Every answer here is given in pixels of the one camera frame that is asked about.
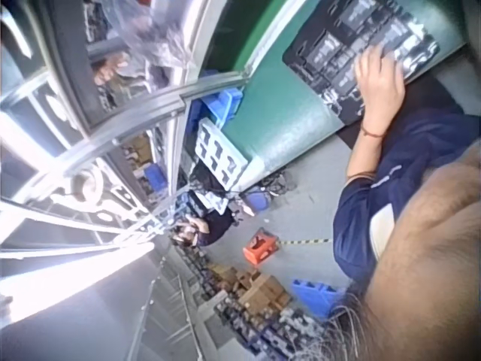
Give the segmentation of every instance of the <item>table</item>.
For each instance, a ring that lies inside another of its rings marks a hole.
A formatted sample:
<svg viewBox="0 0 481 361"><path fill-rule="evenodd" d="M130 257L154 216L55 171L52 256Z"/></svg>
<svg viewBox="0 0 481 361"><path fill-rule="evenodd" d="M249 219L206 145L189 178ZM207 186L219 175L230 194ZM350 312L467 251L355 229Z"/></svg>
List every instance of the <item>table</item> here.
<svg viewBox="0 0 481 361"><path fill-rule="evenodd" d="M307 0L268 51L244 90L236 117L222 130L251 165L234 190L245 190L314 147L343 123L282 62L319 1ZM440 44L427 71L464 45L462 11L450 0L398 0Z"/></svg>

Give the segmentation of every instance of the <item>red string bracelet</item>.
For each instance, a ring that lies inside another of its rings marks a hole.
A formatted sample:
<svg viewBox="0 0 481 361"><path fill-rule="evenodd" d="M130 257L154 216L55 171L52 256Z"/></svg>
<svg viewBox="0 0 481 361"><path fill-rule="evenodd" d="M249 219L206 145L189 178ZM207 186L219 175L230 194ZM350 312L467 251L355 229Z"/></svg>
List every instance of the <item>red string bracelet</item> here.
<svg viewBox="0 0 481 361"><path fill-rule="evenodd" d="M385 133L382 134L382 135L378 135L378 134L374 134L374 133L369 133L365 127L364 127L364 124L361 123L361 130L362 132L364 133L364 136L369 136L369 137L373 137L373 138L384 138L384 135L386 135Z"/></svg>

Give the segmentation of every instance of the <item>person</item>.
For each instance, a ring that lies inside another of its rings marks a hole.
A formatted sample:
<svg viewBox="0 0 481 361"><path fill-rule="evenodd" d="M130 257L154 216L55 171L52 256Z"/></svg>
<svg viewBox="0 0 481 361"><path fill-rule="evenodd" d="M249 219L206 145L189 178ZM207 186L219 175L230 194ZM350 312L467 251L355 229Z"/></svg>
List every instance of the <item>person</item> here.
<svg viewBox="0 0 481 361"><path fill-rule="evenodd" d="M436 169L404 207L364 283L354 283L295 359L481 359L481 146Z"/></svg>
<svg viewBox="0 0 481 361"><path fill-rule="evenodd" d="M227 208L224 214L212 211L204 218L186 215L188 222L178 223L172 238L185 247L206 247L217 242L234 223Z"/></svg>
<svg viewBox="0 0 481 361"><path fill-rule="evenodd" d="M371 279L395 223L423 180L479 137L479 117L465 115L430 77L406 92L401 65L392 54L382 57L382 51L369 47L355 61L365 115L333 227L334 258L359 283Z"/></svg>

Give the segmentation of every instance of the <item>gray floor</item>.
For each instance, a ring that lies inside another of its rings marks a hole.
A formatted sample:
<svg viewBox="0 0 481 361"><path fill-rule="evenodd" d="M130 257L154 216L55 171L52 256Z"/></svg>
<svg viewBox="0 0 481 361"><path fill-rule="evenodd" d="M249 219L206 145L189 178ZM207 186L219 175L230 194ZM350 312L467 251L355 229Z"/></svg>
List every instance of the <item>gray floor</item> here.
<svg viewBox="0 0 481 361"><path fill-rule="evenodd" d="M273 206L254 218L246 217L212 246L206 247L214 262L246 268L245 247L260 227L281 240L330 238L337 200L345 181L349 148L336 136L323 141L289 166L298 187L274 200ZM296 279L344 287L347 278L337 267L332 243L283 246L260 265L290 289Z"/></svg>
<svg viewBox="0 0 481 361"><path fill-rule="evenodd" d="M460 52L432 74L451 92L466 114L481 115L481 82L465 53ZM345 182L350 149L332 136L289 165L298 188L275 200L266 212L245 219L217 243L205 248L217 263L246 268L242 248L260 227L281 240L330 238L337 200ZM345 287L349 280L338 268L332 244L284 246L266 259L260 269L274 275L287 289L296 279ZM254 359L233 338L219 349L219 360Z"/></svg>

